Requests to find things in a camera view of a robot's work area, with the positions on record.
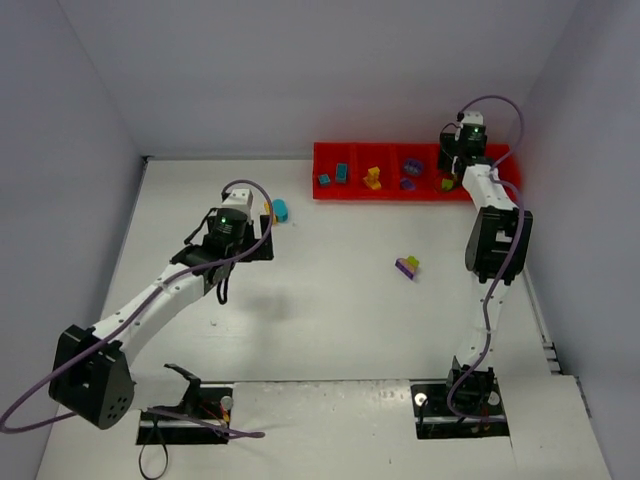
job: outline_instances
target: red tray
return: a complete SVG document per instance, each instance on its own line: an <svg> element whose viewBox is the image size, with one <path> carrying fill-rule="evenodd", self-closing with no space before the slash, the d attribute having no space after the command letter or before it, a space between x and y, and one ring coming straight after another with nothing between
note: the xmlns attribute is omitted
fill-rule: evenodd
<svg viewBox="0 0 640 480"><path fill-rule="evenodd" d="M450 192L440 189L442 180L438 172L437 143L316 143L313 146L313 198L316 200L405 200L405 201L467 201L471 200L463 188ZM509 151L505 144L487 145L486 155L498 159ZM419 177L406 175L402 166L407 158L415 158L424 164ZM336 183L336 166L348 165L347 183ZM380 169L380 190L371 190L362 179L371 167ZM499 167L500 178L518 188L522 178L513 156ZM318 176L329 175L331 184L323 187ZM400 179L406 177L416 186L415 190L402 190Z"/></svg>

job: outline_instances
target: purple toy block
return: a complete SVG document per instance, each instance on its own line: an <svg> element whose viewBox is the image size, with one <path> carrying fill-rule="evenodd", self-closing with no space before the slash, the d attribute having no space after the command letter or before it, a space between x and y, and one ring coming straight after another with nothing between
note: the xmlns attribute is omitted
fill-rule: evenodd
<svg viewBox="0 0 640 480"><path fill-rule="evenodd" d="M416 268L413 265L410 265L406 258L398 258L396 260L396 267L409 277L409 279L413 280L413 277L416 274Z"/></svg>

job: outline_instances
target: gray wall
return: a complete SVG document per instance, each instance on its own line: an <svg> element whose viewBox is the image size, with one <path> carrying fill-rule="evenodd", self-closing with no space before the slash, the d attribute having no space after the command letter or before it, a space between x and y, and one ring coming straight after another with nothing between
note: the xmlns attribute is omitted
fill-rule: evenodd
<svg viewBox="0 0 640 480"><path fill-rule="evenodd" d="M141 161L54 0L0 2L0 410L99 319ZM52 416L45 392L13 425ZM0 435L2 478L33 478L48 430Z"/></svg>
<svg viewBox="0 0 640 480"><path fill-rule="evenodd" d="M60 0L143 153L436 140L523 102L577 0ZM490 134L512 122L483 105Z"/></svg>
<svg viewBox="0 0 640 480"><path fill-rule="evenodd" d="M640 2L582 0L527 101L529 267L616 480L637 479Z"/></svg>

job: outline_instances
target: green block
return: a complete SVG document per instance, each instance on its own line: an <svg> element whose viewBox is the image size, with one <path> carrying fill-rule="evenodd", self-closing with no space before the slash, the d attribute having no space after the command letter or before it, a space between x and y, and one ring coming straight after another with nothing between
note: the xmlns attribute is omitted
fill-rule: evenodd
<svg viewBox="0 0 640 480"><path fill-rule="evenodd" d="M453 188L453 180L451 180L450 178L443 178L440 186L443 190L449 191Z"/></svg>

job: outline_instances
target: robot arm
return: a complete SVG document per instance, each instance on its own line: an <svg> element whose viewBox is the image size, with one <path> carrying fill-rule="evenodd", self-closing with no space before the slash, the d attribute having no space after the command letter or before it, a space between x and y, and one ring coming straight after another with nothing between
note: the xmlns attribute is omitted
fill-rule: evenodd
<svg viewBox="0 0 640 480"><path fill-rule="evenodd" d="M115 425L131 408L180 404L183 413L198 403L200 379L177 365L165 365L166 374L137 376L130 366L144 346L180 311L228 281L233 260L218 266L206 265L232 259L258 240L251 221L253 196L249 189L234 189L223 197L219 209L211 209L156 280L127 305L93 327L69 327L58 341L54 370L99 341L112 335L131 316L134 321L107 345L77 363L49 386L51 398L100 429ZM262 231L269 216L260 217ZM191 240L207 225L201 245ZM270 234L254 253L242 262L273 259Z"/></svg>
<svg viewBox="0 0 640 480"><path fill-rule="evenodd" d="M474 277L476 308L472 325L456 352L447 381L448 389L455 389L453 405L458 411L473 411L488 399L490 385L494 381L493 361L489 349L480 361L487 345L488 335L497 331L503 298L515 277L524 268L531 234L533 216L524 212L524 224L520 240L515 247L500 281L486 302L489 326L483 308L492 282L509 255L518 225L518 206L511 201L500 184L493 160L485 157L487 136L484 120L479 112L461 112L455 134L441 133L438 168L453 176L454 185L462 186L471 196L478 210L465 252L465 265Z"/></svg>

